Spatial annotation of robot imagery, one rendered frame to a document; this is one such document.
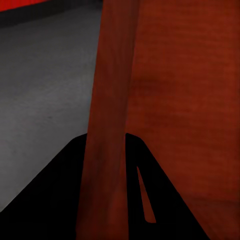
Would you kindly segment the storage box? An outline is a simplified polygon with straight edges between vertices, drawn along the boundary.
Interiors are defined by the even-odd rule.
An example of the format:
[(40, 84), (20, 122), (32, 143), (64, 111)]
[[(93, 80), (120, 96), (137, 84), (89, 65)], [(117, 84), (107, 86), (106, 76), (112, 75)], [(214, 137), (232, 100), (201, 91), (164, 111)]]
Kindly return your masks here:
[(240, 0), (103, 0), (75, 240), (129, 240), (126, 133), (210, 240), (240, 240)]

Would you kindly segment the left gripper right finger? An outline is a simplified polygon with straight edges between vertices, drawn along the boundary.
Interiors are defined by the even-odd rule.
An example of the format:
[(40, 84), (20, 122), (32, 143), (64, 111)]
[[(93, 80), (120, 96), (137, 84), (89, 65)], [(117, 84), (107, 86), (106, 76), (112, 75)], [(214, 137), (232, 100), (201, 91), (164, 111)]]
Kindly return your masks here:
[[(129, 240), (210, 240), (144, 141), (125, 134)], [(156, 223), (145, 220), (137, 167)]]

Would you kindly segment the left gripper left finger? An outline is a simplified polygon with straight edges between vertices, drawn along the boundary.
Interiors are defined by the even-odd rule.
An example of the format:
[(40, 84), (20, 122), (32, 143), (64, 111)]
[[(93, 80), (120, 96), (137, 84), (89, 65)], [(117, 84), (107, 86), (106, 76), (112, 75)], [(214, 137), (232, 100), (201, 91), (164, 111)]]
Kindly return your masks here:
[(0, 213), (0, 240), (76, 240), (86, 140), (72, 139)]

